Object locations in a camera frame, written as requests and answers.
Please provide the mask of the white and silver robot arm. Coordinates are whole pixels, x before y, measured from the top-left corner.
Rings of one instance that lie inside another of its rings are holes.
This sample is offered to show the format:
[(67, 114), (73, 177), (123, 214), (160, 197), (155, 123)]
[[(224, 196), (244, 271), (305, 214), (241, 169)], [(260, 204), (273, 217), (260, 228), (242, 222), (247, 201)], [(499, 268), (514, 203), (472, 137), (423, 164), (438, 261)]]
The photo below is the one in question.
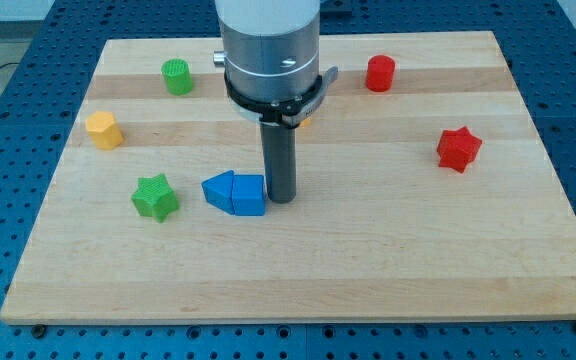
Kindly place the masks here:
[(216, 0), (227, 93), (250, 120), (294, 129), (323, 102), (318, 0)]

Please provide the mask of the yellow block behind arm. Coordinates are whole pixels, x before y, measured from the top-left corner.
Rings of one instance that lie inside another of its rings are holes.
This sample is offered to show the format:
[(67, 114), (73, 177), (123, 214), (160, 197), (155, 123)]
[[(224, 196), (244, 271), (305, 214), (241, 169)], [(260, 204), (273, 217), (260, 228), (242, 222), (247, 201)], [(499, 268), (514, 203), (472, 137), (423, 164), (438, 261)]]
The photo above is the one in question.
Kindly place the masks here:
[(299, 127), (309, 126), (309, 125), (311, 124), (311, 122), (312, 122), (311, 118), (308, 117), (308, 118), (304, 119), (304, 120), (300, 123)]

